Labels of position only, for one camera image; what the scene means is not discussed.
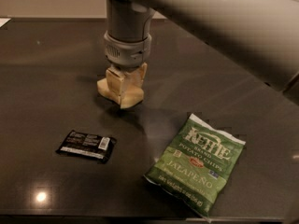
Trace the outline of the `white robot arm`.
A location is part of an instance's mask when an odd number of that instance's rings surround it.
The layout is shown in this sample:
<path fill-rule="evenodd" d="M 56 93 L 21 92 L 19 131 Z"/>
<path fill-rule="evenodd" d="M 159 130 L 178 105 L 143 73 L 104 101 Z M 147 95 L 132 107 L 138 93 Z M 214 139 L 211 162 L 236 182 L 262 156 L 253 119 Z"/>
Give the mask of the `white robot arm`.
<path fill-rule="evenodd" d="M 299 104 L 299 0 L 107 0 L 112 64 L 138 67 L 149 57 L 156 12 Z"/>

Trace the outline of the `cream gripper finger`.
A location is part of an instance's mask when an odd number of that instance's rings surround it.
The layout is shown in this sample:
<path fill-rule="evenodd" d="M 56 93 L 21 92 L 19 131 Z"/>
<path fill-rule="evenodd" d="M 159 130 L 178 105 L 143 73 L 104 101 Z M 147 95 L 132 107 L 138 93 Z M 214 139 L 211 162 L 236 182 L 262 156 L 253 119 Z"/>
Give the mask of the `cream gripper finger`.
<path fill-rule="evenodd" d="M 110 97 L 114 102 L 120 104 L 128 86 L 126 73 L 120 70 L 120 68 L 111 65 L 106 70 L 106 79 Z"/>
<path fill-rule="evenodd" d="M 143 86 L 147 68 L 148 65 L 146 63 L 142 63 L 131 73 L 131 82 L 133 85 L 137 86 L 138 88 L 141 88 Z"/>

